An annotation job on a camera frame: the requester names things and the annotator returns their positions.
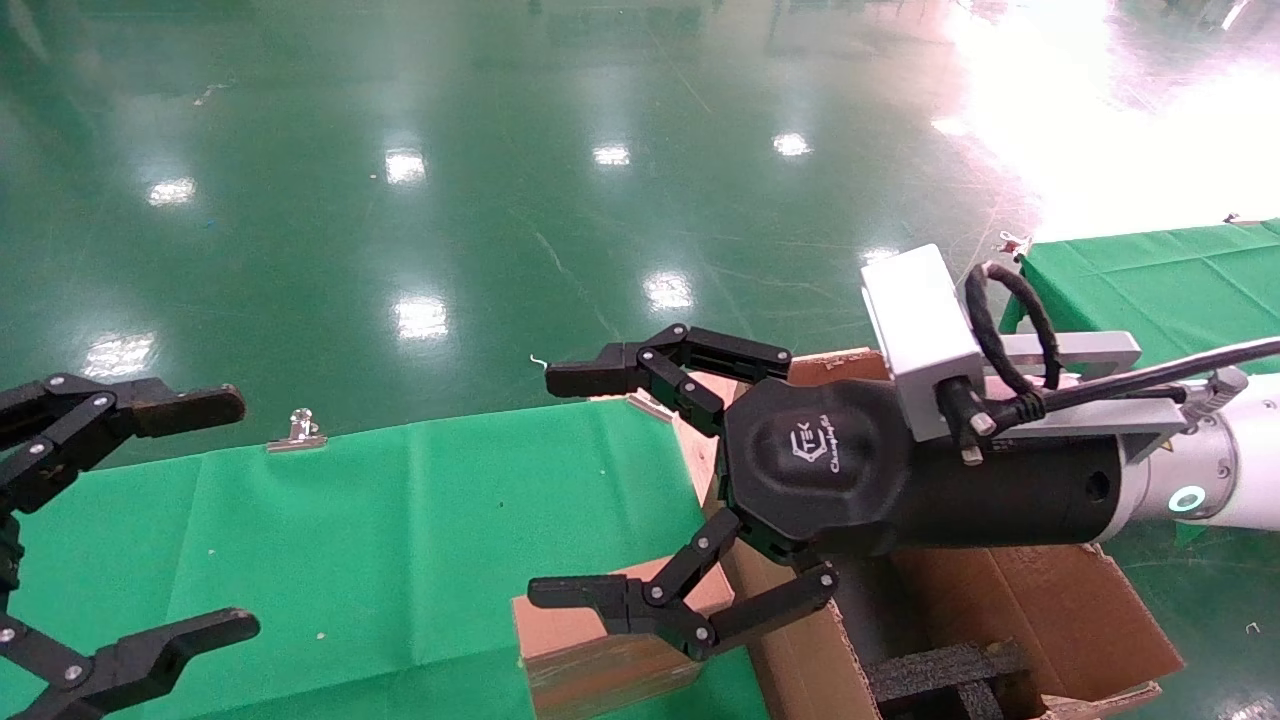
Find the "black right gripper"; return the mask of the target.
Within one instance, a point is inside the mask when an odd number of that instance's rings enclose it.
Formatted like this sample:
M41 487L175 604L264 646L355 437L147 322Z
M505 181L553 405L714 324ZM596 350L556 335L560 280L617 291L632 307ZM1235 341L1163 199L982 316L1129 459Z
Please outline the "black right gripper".
M1115 438L998 438L969 466L950 439L914 438L888 382L791 386L783 382L791 361L786 348L677 323L643 342L608 343L590 361L548 365L547 391L556 397L643 389L703 436L722 432L731 509L712 515L650 580L534 578L530 603L590 609L609 635L654 635L707 661L813 615L838 589L838 573L813 562L741 603L696 611L690 593L745 533L776 561L805 551L1087 544L1117 512ZM724 410L692 372L763 382Z

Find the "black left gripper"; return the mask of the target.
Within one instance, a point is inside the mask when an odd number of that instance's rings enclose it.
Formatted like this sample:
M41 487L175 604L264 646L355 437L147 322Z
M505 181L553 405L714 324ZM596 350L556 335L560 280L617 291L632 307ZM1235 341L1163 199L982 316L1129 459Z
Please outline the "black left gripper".
M242 421L234 386L178 392L159 378L105 384L56 374L1 393L1 510L37 512L132 438L159 438ZM1 518L1 591L20 587L20 524ZM243 609L223 609L124 635L90 656L8 614L1 655L47 683L13 719L104 719L170 694L189 661L260 632Z

